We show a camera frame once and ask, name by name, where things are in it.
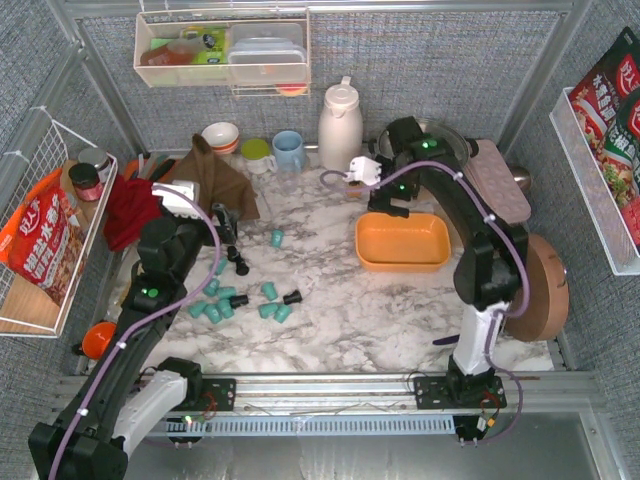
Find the orange plastic basket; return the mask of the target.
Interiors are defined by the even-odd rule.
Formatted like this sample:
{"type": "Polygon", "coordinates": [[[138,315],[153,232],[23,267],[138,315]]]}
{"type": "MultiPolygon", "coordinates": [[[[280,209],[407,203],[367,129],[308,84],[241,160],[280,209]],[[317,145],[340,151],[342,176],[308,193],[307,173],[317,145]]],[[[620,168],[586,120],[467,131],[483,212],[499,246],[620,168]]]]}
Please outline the orange plastic basket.
{"type": "Polygon", "coordinates": [[[380,273],[434,273],[451,257],[447,225],[430,213],[366,213],[356,222],[355,250],[366,270],[380,273]]]}

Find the brown cloth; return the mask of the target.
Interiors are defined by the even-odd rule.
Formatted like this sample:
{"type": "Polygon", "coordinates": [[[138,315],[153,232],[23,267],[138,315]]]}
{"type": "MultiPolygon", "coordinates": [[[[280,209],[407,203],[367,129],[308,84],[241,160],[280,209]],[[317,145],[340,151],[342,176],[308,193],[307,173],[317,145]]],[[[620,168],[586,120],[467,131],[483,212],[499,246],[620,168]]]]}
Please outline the brown cloth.
{"type": "Polygon", "coordinates": [[[174,180],[198,183],[199,205],[208,214],[219,203],[237,213],[241,221],[260,218],[250,180],[222,160],[200,134],[192,136],[191,150],[171,169],[169,182],[174,180]]]}

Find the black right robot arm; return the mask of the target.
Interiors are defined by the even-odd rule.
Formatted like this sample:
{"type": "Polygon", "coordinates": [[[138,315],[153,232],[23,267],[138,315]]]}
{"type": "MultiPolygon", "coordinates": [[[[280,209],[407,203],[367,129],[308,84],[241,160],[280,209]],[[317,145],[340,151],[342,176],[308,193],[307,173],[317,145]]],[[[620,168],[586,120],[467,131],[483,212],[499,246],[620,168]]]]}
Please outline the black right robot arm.
{"type": "Polygon", "coordinates": [[[385,133],[390,152],[376,158],[380,165],[367,183],[369,208],[406,218],[408,209],[392,202],[409,200],[426,189],[452,221],[464,248],[454,287],[469,307],[452,359],[463,375],[479,376],[494,367],[498,326],[509,306],[520,303],[515,316],[528,306],[528,234],[522,225],[506,223],[481,198],[443,135],[424,132],[413,116],[392,121],[385,133]]]}

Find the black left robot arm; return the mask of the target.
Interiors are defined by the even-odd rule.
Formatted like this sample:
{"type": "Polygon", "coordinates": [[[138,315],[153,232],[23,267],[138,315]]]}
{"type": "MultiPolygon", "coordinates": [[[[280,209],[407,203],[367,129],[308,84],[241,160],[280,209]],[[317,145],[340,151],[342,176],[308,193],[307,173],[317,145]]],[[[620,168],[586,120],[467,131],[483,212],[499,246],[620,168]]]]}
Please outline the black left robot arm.
{"type": "Polygon", "coordinates": [[[76,396],[52,424],[39,423],[28,445],[41,479],[121,479],[134,450],[171,410],[201,398],[198,364],[161,362],[138,393],[143,363],[195,291],[184,282],[201,247],[221,245],[211,219],[163,216],[147,223],[138,252],[143,266],[125,299],[113,338],[76,396]]]}

